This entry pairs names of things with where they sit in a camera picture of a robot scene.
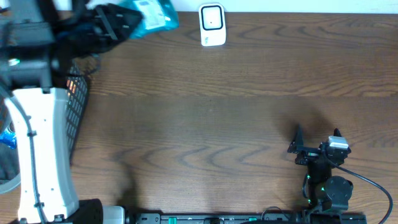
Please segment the blue Oreo cookie pack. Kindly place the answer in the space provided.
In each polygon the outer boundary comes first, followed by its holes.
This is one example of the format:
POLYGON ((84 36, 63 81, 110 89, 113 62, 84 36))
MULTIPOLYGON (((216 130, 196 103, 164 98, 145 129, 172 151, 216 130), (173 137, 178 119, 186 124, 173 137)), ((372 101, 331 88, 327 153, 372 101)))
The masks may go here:
POLYGON ((17 148, 17 139, 15 132, 5 129, 0 135, 1 143, 5 144, 11 149, 17 148))

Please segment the teal mouthwash bottle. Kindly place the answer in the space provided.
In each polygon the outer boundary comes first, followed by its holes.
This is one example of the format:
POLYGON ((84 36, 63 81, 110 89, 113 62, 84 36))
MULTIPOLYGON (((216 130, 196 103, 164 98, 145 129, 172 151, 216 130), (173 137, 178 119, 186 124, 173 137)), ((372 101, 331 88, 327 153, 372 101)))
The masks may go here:
POLYGON ((118 5, 139 11, 143 16, 129 36, 131 39, 141 39, 151 33, 179 28, 178 14, 170 0, 123 0, 118 5))

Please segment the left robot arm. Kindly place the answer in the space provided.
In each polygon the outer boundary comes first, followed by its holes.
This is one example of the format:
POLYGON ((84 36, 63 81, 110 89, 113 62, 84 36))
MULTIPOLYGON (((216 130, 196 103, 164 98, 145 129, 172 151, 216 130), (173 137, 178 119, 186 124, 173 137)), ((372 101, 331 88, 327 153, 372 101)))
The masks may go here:
POLYGON ((10 1, 1 37, 1 94, 15 129, 21 177, 19 223, 131 223, 121 206, 80 200, 70 172, 67 107, 73 60, 112 50, 143 16, 115 4, 73 2, 61 19, 52 1, 10 1))

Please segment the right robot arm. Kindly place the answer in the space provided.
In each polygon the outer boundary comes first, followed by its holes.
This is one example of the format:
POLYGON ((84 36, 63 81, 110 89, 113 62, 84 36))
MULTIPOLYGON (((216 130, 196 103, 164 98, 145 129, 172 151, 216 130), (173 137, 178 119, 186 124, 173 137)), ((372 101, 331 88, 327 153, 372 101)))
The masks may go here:
POLYGON ((332 174, 332 169, 342 165, 351 152, 340 131, 335 129, 318 147, 307 147, 302 128, 298 126, 287 152, 297 155, 297 165, 307 167, 302 191, 308 199, 308 208, 301 212, 302 222, 343 223, 343 212, 348 209, 353 184, 332 174))

